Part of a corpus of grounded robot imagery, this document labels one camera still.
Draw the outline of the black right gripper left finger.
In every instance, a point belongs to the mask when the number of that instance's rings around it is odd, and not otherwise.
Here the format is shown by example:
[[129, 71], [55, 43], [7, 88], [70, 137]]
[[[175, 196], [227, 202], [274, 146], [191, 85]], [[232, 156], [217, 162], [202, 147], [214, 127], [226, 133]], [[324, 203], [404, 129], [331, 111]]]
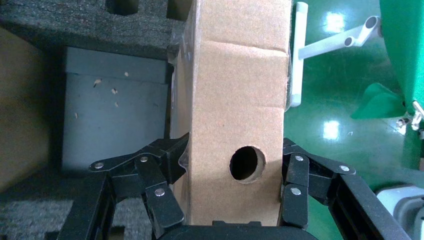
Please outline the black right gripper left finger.
[[93, 162], [57, 238], [107, 240], [116, 205], [133, 197], [141, 197], [154, 238], [180, 225], [184, 213], [169, 185], [185, 173], [179, 158], [188, 142], [188, 133], [157, 139], [135, 153]]

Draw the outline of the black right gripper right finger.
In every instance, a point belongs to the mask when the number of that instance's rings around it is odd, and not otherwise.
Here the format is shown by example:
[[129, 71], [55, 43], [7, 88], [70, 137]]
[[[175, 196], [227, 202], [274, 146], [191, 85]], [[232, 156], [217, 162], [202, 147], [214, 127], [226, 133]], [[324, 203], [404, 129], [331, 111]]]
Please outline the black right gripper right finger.
[[345, 240], [410, 239], [353, 167], [284, 138], [281, 172], [280, 226], [306, 230], [312, 197], [328, 208]]

